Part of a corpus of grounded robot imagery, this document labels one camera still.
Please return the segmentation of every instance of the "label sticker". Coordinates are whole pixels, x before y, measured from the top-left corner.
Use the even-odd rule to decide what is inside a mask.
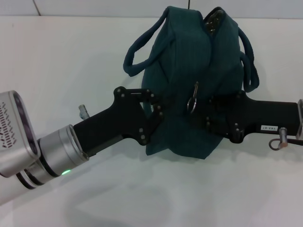
[[[278,126],[261,125],[261,131],[278,131]]]

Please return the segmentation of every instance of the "black plastic arm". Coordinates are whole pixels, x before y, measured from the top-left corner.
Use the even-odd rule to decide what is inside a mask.
[[[241,143],[250,133],[279,134],[280,128],[295,136],[300,128],[297,103],[256,101],[244,91],[198,100],[190,116],[195,126]]]
[[[163,118],[159,99],[148,89],[118,87],[114,97],[108,109],[74,125],[82,150],[89,157],[125,138],[146,145]],[[141,102],[153,105],[154,111],[149,118]]]

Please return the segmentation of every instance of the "green handbag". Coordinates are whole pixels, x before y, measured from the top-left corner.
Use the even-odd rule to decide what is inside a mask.
[[[134,53],[164,21],[149,58],[133,65]],[[240,51],[239,37],[245,53]],[[205,19],[196,10],[167,7],[159,21],[129,48],[123,68],[131,77],[145,70],[142,88],[164,98],[174,97],[147,145],[147,155],[169,148],[178,155],[204,159],[221,142],[222,137],[196,129],[187,121],[186,106],[196,82],[199,99],[234,93],[242,86],[250,92],[259,86],[250,42],[220,7]],[[144,110],[152,112],[150,105]]]

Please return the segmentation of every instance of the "white wall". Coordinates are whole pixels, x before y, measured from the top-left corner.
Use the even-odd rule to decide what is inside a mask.
[[[33,0],[0,0],[0,16],[38,16]]]
[[[203,17],[217,6],[237,18],[303,18],[302,0],[190,0]]]
[[[167,6],[188,7],[188,0],[36,0],[44,16],[159,17]]]
[[[188,7],[189,0],[35,0],[42,16],[158,17],[169,6]],[[190,0],[205,17],[221,6],[231,17],[300,18],[302,0]],[[37,16],[33,0],[0,0],[0,15]]]

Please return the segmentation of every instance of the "silver metal cylinder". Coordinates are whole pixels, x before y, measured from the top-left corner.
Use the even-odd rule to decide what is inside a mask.
[[[40,139],[41,156],[10,178],[0,176],[0,205],[86,162],[72,125]]]
[[[287,143],[287,129],[286,128],[281,128],[279,130],[279,134],[280,134],[280,144],[279,144],[279,148],[286,148],[288,146]]]
[[[89,159],[82,151],[72,125],[41,138],[40,149],[41,155],[56,175],[61,175]]]

